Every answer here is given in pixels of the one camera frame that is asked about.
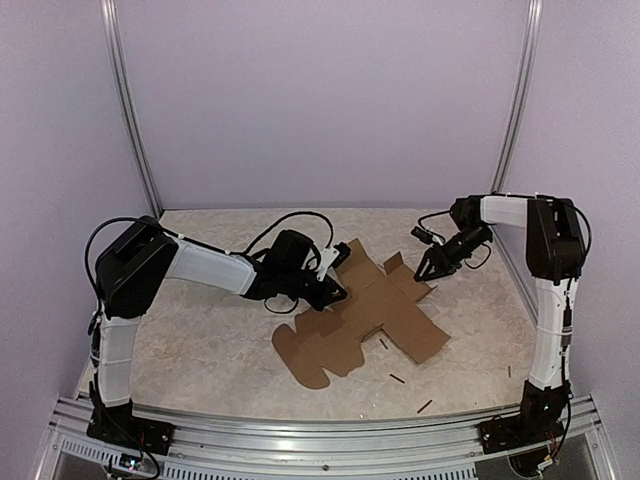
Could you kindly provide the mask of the brown cardboard box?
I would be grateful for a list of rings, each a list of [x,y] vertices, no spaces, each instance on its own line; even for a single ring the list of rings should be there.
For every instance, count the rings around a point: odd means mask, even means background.
[[[327,388],[331,374],[344,378],[365,364],[361,344],[383,332],[415,364],[439,353],[450,336],[417,305],[432,291],[414,281],[397,252],[378,266],[358,238],[337,268],[348,298],[318,312],[308,309],[294,324],[279,325],[272,345],[296,381],[310,390]]]

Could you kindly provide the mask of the robot arm white sleeve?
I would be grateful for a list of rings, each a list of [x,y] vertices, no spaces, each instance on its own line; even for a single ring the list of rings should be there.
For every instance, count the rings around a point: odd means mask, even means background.
[[[316,277],[322,252],[293,230],[281,232],[257,254],[225,250],[171,231],[150,216],[115,217],[95,231],[115,224],[126,228],[96,260],[85,263],[97,300],[89,329],[94,387],[106,408],[131,402],[137,329],[165,280],[203,284],[254,301],[284,295],[297,302],[303,300],[303,281]]]
[[[525,261],[538,307],[519,422],[523,429],[541,430],[557,422],[568,403],[573,307],[587,256],[577,209],[569,199],[547,195],[487,194],[456,199],[450,216],[461,232],[492,225],[525,231]]]

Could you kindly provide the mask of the right robot arm white sleeve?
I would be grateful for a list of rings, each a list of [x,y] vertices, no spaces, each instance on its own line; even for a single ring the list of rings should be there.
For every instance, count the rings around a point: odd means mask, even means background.
[[[492,225],[525,231],[525,261],[538,307],[519,422],[523,429],[541,430],[557,422],[568,403],[573,307],[587,256],[577,209],[569,199],[547,195],[487,194],[456,199],[450,216],[461,232]]]

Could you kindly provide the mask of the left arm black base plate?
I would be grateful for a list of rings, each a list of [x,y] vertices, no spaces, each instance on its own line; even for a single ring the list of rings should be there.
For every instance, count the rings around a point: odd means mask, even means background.
[[[136,417],[132,405],[95,407],[87,435],[108,444],[154,455],[167,455],[175,427],[168,422]]]

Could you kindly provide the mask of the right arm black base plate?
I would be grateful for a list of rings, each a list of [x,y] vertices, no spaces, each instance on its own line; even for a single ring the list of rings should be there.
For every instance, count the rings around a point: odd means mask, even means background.
[[[547,441],[551,437],[560,438],[564,431],[560,421],[527,429],[519,415],[496,415],[478,425],[479,440],[484,454],[518,449]]]

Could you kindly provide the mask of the left robot arm white sleeve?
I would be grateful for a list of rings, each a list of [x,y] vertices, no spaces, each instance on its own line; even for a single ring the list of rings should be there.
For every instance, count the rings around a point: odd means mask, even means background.
[[[137,329],[165,280],[203,284],[254,301],[284,295],[297,302],[303,300],[303,281],[316,277],[322,252],[293,230],[281,232],[257,254],[225,250],[171,231],[150,216],[115,217],[95,231],[115,224],[126,228],[96,260],[85,263],[97,300],[89,329],[94,387],[106,408],[131,402]]]

